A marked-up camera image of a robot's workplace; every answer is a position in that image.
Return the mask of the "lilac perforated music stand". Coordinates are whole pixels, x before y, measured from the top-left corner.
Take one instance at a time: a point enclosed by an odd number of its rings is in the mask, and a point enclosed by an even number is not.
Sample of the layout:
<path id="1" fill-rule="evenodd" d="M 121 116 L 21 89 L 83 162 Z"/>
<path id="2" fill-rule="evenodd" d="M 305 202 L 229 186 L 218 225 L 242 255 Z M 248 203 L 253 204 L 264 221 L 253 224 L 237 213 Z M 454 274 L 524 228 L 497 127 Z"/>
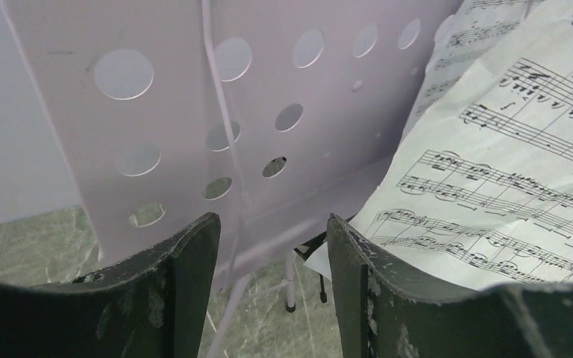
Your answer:
<path id="1" fill-rule="evenodd" d="M 3 1 L 103 266 L 221 220 L 213 285 L 354 215 L 459 1 Z"/>

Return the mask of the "sheet music page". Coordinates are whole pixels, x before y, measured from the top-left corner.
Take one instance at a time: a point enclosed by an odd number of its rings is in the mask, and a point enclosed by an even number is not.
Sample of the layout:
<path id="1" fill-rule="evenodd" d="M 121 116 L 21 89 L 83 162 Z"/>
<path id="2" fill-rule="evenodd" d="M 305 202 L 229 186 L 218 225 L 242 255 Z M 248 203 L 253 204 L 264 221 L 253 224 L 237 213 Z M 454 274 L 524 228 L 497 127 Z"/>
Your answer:
<path id="1" fill-rule="evenodd" d="M 402 140 L 349 224 L 451 283 L 573 283 L 573 1 L 544 1 Z"/>
<path id="2" fill-rule="evenodd" d="M 440 25 L 434 50 L 401 137 L 422 114 L 459 81 L 471 64 L 509 34 L 540 1 L 468 0 Z"/>

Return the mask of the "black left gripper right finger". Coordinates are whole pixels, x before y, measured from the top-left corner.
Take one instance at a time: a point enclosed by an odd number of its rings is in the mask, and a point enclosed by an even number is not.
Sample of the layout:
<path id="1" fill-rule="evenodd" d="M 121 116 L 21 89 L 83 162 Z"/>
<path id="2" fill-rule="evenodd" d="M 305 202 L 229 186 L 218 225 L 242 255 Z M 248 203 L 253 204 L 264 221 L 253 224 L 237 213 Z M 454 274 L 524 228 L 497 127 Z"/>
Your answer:
<path id="1" fill-rule="evenodd" d="M 334 305 L 345 357 L 573 357 L 573 284 L 473 291 L 327 223 Z"/>

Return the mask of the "black microphone shock-mount stand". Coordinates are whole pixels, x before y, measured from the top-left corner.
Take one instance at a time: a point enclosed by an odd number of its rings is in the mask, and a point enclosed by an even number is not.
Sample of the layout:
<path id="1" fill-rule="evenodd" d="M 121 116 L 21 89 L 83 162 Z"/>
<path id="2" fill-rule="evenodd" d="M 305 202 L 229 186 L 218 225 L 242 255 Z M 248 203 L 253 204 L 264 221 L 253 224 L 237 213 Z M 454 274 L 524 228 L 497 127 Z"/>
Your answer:
<path id="1" fill-rule="evenodd" d="M 325 278 L 322 274 L 319 274 L 319 299 L 322 303 L 328 302 L 328 295 L 325 290 Z"/>

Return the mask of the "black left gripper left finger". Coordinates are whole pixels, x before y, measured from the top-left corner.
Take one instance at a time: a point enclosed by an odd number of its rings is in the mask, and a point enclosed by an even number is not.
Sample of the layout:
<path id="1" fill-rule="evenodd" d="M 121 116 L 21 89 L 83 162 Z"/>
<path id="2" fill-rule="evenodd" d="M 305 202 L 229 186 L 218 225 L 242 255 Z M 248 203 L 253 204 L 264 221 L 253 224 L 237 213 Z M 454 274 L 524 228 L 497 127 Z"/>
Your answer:
<path id="1" fill-rule="evenodd" d="M 0 283 L 0 357 L 196 357 L 221 222 L 65 283 Z"/>

